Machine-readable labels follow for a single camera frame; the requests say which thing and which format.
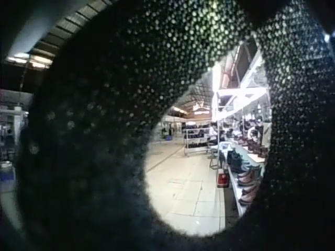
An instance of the black mesh fabric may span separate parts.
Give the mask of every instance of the black mesh fabric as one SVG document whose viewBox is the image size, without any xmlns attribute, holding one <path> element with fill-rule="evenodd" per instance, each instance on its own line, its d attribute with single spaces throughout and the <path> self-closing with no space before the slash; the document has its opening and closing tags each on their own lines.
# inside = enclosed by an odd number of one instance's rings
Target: black mesh fabric
<svg viewBox="0 0 335 251">
<path fill-rule="evenodd" d="M 62 49 L 21 134 L 18 202 L 37 250 L 312 250 L 334 202 L 334 63 L 292 1 L 258 30 L 234 0 L 116 4 Z M 216 60 L 254 34 L 273 125 L 263 182 L 230 229 L 187 236 L 150 205 L 152 126 Z"/>
</svg>

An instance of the factory aisle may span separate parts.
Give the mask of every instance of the factory aisle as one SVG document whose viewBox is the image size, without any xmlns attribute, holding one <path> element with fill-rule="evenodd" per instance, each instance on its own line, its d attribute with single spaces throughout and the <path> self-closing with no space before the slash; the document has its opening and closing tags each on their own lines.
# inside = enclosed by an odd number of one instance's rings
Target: factory aisle
<svg viewBox="0 0 335 251">
<path fill-rule="evenodd" d="M 171 152 L 171 146 L 165 148 Z M 152 204 L 162 219 L 188 234 L 224 229 L 224 190 L 216 187 L 216 171 L 209 169 L 207 155 L 185 157 L 182 148 L 168 158 L 161 155 L 157 166 L 147 168 L 147 182 Z"/>
</svg>

